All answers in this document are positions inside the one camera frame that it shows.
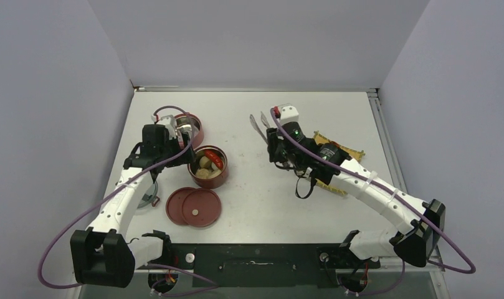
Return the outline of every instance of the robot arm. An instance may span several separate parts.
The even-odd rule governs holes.
[[[76,281],[93,285],[126,287],[134,270],[149,261],[168,257],[164,252],[169,237],[158,231],[143,234],[127,243],[127,228],[135,214],[142,194],[156,181],[164,167],[179,166],[194,161],[192,148],[165,166],[142,174],[130,184],[125,182],[182,149],[176,134],[172,115],[163,117],[161,124],[146,125],[142,129],[142,142],[138,143],[123,164],[116,188],[124,187],[109,200],[87,230],[76,230],[70,239],[70,249]],[[182,133],[184,144],[189,135]]]
[[[367,206],[385,217],[394,228],[376,232],[352,231],[342,246],[360,260],[381,256],[395,256],[417,267],[424,267],[426,260],[435,249],[439,236],[418,216],[394,197],[400,193],[413,208],[435,223],[441,230],[444,228],[445,207],[434,199],[430,203],[410,196],[382,179],[378,174],[360,165],[349,154],[332,143],[317,145],[312,138],[306,138],[298,124],[297,109],[288,104],[275,108],[275,116],[282,128],[297,143],[324,160],[341,166],[345,171],[338,171],[309,157],[301,149],[285,140],[278,129],[267,130],[270,162],[287,163],[291,170],[303,173],[301,177],[309,178],[313,187],[316,180],[347,191]],[[382,186],[394,190],[388,194]]]

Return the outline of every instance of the gray wall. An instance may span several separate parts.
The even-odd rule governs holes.
[[[409,191],[477,265],[445,275],[452,298],[504,298],[504,1],[431,0],[380,96]]]
[[[379,87],[429,0],[89,0],[135,85]]]
[[[0,0],[0,298],[64,298],[39,257],[103,196],[131,98],[87,1]],[[65,238],[45,276],[67,283],[70,260]]]

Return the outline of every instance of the table surface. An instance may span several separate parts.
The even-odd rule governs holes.
[[[143,125],[159,107],[176,105],[197,115],[204,125],[202,145],[226,152],[229,178],[215,189],[222,202],[220,218],[205,228],[173,224],[165,200],[181,187],[197,187],[186,166],[164,169],[158,176],[158,196],[163,202],[136,212],[127,239],[153,229],[171,236],[174,243],[337,243],[354,229],[380,230],[391,224],[351,196],[341,197],[315,188],[308,199],[295,197],[297,177],[269,163],[266,144],[250,125],[254,114],[269,117],[275,105],[291,103],[300,113],[307,137],[319,130],[326,137],[354,150],[364,150],[362,164],[391,183],[388,164],[364,92],[137,92],[108,182],[114,188],[123,160],[141,140]],[[178,114],[161,111],[160,115]],[[300,182],[300,192],[308,182]]]

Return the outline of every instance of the purple cable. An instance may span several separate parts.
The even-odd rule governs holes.
[[[283,137],[285,137],[288,141],[290,141],[294,146],[296,146],[298,149],[302,150],[304,153],[306,153],[307,155],[311,156],[312,158],[314,158],[315,160],[327,165],[327,166],[330,166],[338,171],[341,171],[343,173],[346,173],[346,174],[349,174],[350,176],[354,176],[355,178],[358,178],[358,179],[362,179],[362,180],[365,180],[367,181],[368,179],[358,173],[354,173],[352,171],[349,171],[345,168],[342,168],[341,166],[338,166],[338,165],[335,165],[327,160],[324,160],[324,159],[321,159],[319,156],[315,155],[314,153],[312,153],[311,151],[309,151],[308,149],[306,149],[304,146],[300,145],[299,143],[297,143],[292,137],[290,137],[290,135],[287,133],[287,131],[285,131],[285,129],[283,129],[283,127],[281,126],[281,124],[279,123],[279,121],[277,120],[277,118],[275,117],[275,112],[274,112],[274,108],[270,109],[270,115],[272,116],[273,118],[273,122],[275,123],[275,125],[277,126],[277,128],[279,129],[279,131],[281,132],[281,134],[283,134]],[[393,191],[391,191],[389,188],[387,188],[386,186],[380,184],[379,182],[376,182],[376,181],[371,181],[371,184],[386,191],[389,195],[393,195]],[[464,273],[464,274],[473,274],[475,273],[475,265],[472,263],[472,261],[464,254],[464,252],[462,252],[462,250],[457,246],[457,244],[455,244],[454,241],[452,241],[452,239],[450,239],[450,237],[448,237],[440,228],[438,228],[433,222],[431,222],[428,218],[426,218],[426,216],[422,215],[419,211],[417,211],[417,209],[415,209],[414,207],[412,207],[410,204],[408,204],[403,198],[401,198],[398,194],[395,194],[395,198],[403,205],[405,205],[408,209],[410,209],[413,213],[415,213],[415,215],[417,215],[418,217],[421,218],[421,220],[426,223],[427,225],[429,225],[429,227],[431,227],[437,234],[439,234],[446,242],[448,242],[448,244],[457,252],[457,254],[459,254],[459,256],[468,264],[468,266],[470,266],[470,270],[464,270],[464,269],[461,269],[461,268],[456,268],[456,267],[453,267],[453,266],[448,266],[448,265],[444,265],[443,263],[439,263],[439,262],[435,262],[435,261],[432,261],[432,260],[428,260],[427,262],[428,263],[431,263],[432,265],[436,265],[436,266],[439,266],[439,267],[442,267],[442,268],[445,268],[445,269],[448,269],[448,270],[453,270],[453,271],[456,271],[456,272],[459,272],[459,273]]]
[[[192,272],[188,272],[188,271],[182,270],[180,268],[175,268],[175,267],[168,266],[168,265],[158,265],[158,264],[155,264],[155,263],[149,263],[147,266],[149,266],[149,267],[163,268],[163,269],[169,269],[169,270],[175,270],[175,271],[178,271],[180,273],[187,274],[187,275],[193,276],[195,278],[198,278],[200,280],[203,280],[203,281],[205,281],[207,283],[211,283],[213,285],[212,287],[201,288],[201,289],[198,289],[198,290],[188,291],[188,292],[179,293],[179,294],[165,294],[165,293],[163,293],[162,294],[163,297],[182,297],[182,296],[188,296],[188,295],[193,295],[193,294],[197,294],[197,293],[213,290],[213,289],[219,287],[219,285],[216,282],[214,282],[213,280],[211,280],[209,278],[200,276],[200,275],[192,273]],[[161,282],[163,282],[165,280],[166,280],[165,278],[162,278],[161,280],[158,280],[157,282],[153,283],[153,285],[151,286],[151,292],[155,289],[155,286],[157,286],[159,283],[161,283]]]
[[[391,291],[392,289],[396,288],[404,280],[404,276],[406,276],[406,263],[405,263],[405,261],[402,261],[401,276],[399,277],[399,279],[397,279],[396,282],[394,282],[392,285],[388,286],[387,288],[383,288],[382,290],[358,293],[358,296],[371,296],[371,295],[380,295],[383,293],[387,293],[387,292]],[[348,291],[349,291],[349,294],[354,294],[354,295],[356,294],[356,292],[353,292],[351,290],[348,290]]]
[[[189,123],[193,123],[192,122],[192,119],[191,117],[189,116],[189,113],[188,112],[185,112],[184,110],[182,110],[181,108],[179,107],[176,107],[176,106],[164,106],[164,107],[161,107],[161,108],[158,108],[154,115],[156,115],[160,110],[163,110],[163,109],[176,109],[180,112],[182,112],[183,114],[185,114],[187,117],[188,117],[188,121]],[[191,133],[191,140],[193,140],[193,138],[195,137],[195,132],[192,131]],[[170,157],[169,159],[166,159],[162,162],[159,162],[159,163],[156,163],[146,169],[144,169],[142,172],[138,173],[137,175],[133,176],[131,179],[127,180],[127,182],[125,182],[125,184],[122,184],[120,185],[118,188],[116,188],[114,191],[112,191],[107,197],[105,197],[102,201],[98,202],[97,204],[95,204],[93,207],[89,208],[88,210],[86,210],[85,212],[83,212],[83,214],[77,216],[74,220],[72,220],[66,227],[64,227],[55,237],[54,239],[50,242],[50,244],[48,244],[48,246],[46,247],[46,249],[44,250],[44,252],[42,253],[42,256],[39,260],[39,266],[37,268],[37,278],[39,279],[39,281],[46,287],[49,287],[49,288],[54,288],[54,289],[58,289],[58,290],[61,290],[61,289],[66,289],[66,288],[75,288],[75,287],[79,287],[82,285],[82,283],[73,283],[71,285],[54,285],[53,283],[49,283],[47,282],[44,277],[42,276],[42,268],[44,266],[44,261],[46,260],[46,257],[48,256],[48,254],[50,253],[50,251],[52,250],[52,248],[54,247],[55,243],[57,243],[57,241],[59,241],[59,239],[61,239],[61,237],[72,227],[74,226],[74,224],[76,224],[79,220],[83,219],[83,217],[85,217],[86,215],[89,215],[92,211],[94,211],[95,209],[98,209],[99,207],[102,206],[102,204],[106,203],[107,201],[109,201],[111,198],[113,198],[114,196],[116,196],[116,194],[118,194],[121,190],[123,190],[127,185],[131,184],[133,181],[136,181],[140,176],[144,175],[145,173],[151,171],[152,169],[154,168],[157,168],[157,167],[160,167],[166,163],[169,163],[170,161],[180,157],[182,154],[184,154],[192,145],[192,142],[190,141],[188,143],[188,145],[182,149],[182,151],[172,157]]]

